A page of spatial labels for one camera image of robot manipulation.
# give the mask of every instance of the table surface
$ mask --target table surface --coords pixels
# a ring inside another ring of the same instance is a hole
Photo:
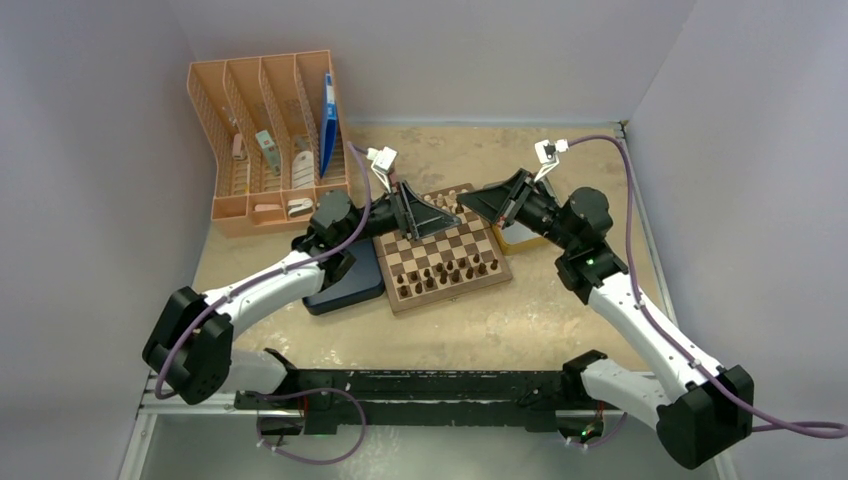
[[[475,187],[502,181],[518,168],[538,169],[533,144],[573,139],[609,129],[358,126],[360,146],[391,146],[396,170],[416,192],[461,183]],[[580,186],[604,192],[615,226],[608,235],[624,256],[626,183],[617,150],[588,142],[562,155],[549,178],[561,199]],[[354,171],[353,197],[364,199]],[[380,194],[371,177],[372,196]],[[302,232],[227,239],[213,226],[206,239],[194,288],[228,285],[279,261]],[[634,222],[633,250],[643,289],[661,306],[641,222]],[[322,316],[294,302],[236,340],[246,350],[274,348],[301,368],[559,369],[590,349],[622,366],[646,370],[644,361],[603,318],[567,291],[556,275],[557,248],[546,245],[508,256],[514,278],[453,301],[392,314],[386,295]]]

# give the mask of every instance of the mounting clamp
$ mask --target mounting clamp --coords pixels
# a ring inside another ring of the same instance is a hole
[[[551,143],[550,140],[542,140],[534,145],[536,149],[536,157],[539,158],[539,163],[542,168],[536,174],[533,182],[538,182],[545,178],[545,175],[550,173],[557,165],[559,165],[560,153],[565,153],[568,150],[568,142],[564,139],[557,140],[556,143]]]
[[[392,184],[389,181],[389,175],[395,171],[395,157],[397,157],[397,151],[389,147],[383,147],[382,150],[377,150],[376,148],[368,149],[368,160],[371,160],[371,171],[374,172],[374,175],[377,176],[386,191],[390,193],[392,191]]]

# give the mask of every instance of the white wall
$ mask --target white wall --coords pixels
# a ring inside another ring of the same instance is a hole
[[[0,3],[0,478],[115,478],[209,223],[193,55],[165,0]]]
[[[201,59],[329,48],[351,120],[630,118],[694,0],[171,0]]]
[[[681,327],[756,405],[848,422],[848,4],[699,1],[630,147]],[[845,478],[846,441],[758,434],[743,478]]]

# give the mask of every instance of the chess board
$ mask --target chess board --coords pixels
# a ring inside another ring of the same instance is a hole
[[[512,272],[488,222],[456,203],[471,184],[423,195],[425,201],[456,214],[462,223],[410,242],[399,232],[374,239],[392,312],[399,313],[454,298],[512,279]]]

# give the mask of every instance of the blue book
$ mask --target blue book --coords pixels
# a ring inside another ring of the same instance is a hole
[[[321,119],[321,177],[330,165],[333,156],[333,148],[336,146],[336,130],[338,129],[339,117],[336,111],[336,94],[333,90],[333,77],[329,73],[324,75],[324,115]]]

